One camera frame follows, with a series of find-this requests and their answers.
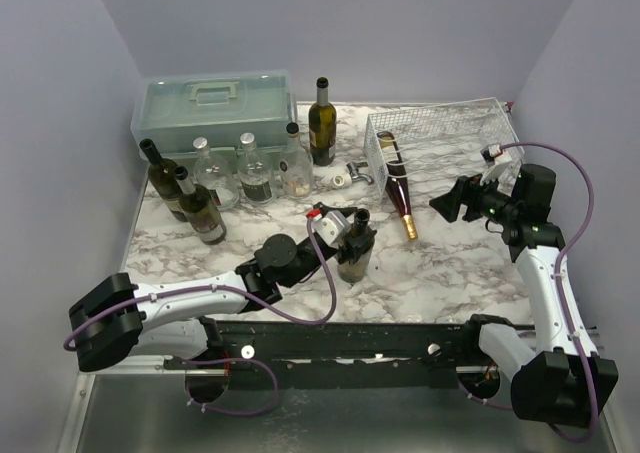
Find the green bottle black cap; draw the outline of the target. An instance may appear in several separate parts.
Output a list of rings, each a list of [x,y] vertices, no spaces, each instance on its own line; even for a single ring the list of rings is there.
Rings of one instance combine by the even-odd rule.
[[[347,235],[350,232],[359,234],[364,232],[367,228],[371,228],[369,220],[369,211],[366,209],[358,209],[354,214],[354,219],[350,229],[342,238],[342,243],[337,255],[337,261],[338,274],[345,282],[357,283],[361,281],[366,274],[373,248],[367,253],[349,253],[347,251]]]

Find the clear glass wine bottle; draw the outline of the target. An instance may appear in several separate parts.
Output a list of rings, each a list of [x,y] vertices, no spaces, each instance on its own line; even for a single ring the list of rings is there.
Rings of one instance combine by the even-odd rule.
[[[286,196],[304,198],[311,194],[313,188],[312,158],[301,142],[298,124],[288,123],[286,132],[287,144],[278,163],[282,187]]]

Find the clear bottle dark label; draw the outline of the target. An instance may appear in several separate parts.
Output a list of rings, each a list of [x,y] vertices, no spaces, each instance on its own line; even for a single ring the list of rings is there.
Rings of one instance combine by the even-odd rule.
[[[275,197],[269,158],[258,149],[253,133],[243,133],[240,144],[243,154],[238,159],[238,175],[244,194],[253,204],[267,204]]]

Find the olive bottle silver cap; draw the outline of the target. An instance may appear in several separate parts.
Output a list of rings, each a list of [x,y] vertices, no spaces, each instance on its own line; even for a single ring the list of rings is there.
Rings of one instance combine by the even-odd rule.
[[[210,191],[194,183],[184,166],[174,169],[174,178],[181,190],[180,208],[200,240],[209,245],[222,242],[227,229]]]

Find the dark green brown-label wine bottle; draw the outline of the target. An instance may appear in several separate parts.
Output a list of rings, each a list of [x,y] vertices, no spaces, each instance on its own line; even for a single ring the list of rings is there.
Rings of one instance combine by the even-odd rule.
[[[316,80],[316,102],[308,113],[310,151],[317,166],[328,166],[335,157],[337,112],[329,101],[328,87],[326,77]]]

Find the clear bottle red cap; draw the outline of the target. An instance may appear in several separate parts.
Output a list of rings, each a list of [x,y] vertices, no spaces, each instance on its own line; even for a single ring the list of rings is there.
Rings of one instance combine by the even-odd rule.
[[[197,154],[193,171],[195,180],[211,193],[219,210],[233,208],[239,200],[239,191],[228,162],[211,150],[204,137],[196,138],[193,148]]]

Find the dark green bottle black neck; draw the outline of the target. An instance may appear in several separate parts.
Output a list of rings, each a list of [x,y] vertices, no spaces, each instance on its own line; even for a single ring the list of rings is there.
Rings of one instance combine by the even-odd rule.
[[[151,139],[141,140],[139,147],[149,161],[147,176],[150,183],[174,218],[180,222],[187,222],[187,218],[178,201],[182,190],[174,177],[174,170],[177,164],[173,160],[165,159]]]

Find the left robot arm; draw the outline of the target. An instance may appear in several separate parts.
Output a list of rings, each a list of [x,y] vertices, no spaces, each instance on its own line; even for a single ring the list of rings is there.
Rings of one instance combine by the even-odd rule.
[[[329,259],[353,266],[366,257],[376,235],[369,220],[363,208],[317,203],[306,215],[303,241],[273,235],[252,259],[227,273],[169,285],[135,284],[126,273],[113,274],[70,308],[71,333],[63,347],[75,353],[84,373],[136,355],[170,355],[212,367],[222,345],[207,334],[206,316],[267,309],[295,322],[275,306],[282,289],[327,271]]]

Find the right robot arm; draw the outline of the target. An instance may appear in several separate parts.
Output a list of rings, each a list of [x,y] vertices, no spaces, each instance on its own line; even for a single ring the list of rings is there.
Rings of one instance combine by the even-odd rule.
[[[451,190],[430,200],[447,222],[486,219],[502,226],[503,242],[528,291],[536,345],[530,347],[507,320],[475,315],[476,331],[460,340],[469,363],[493,360],[510,382],[511,405],[522,420],[589,428],[617,380],[581,320],[562,250],[564,237],[549,222],[555,173],[544,166],[520,167],[510,194],[480,175],[459,177]]]

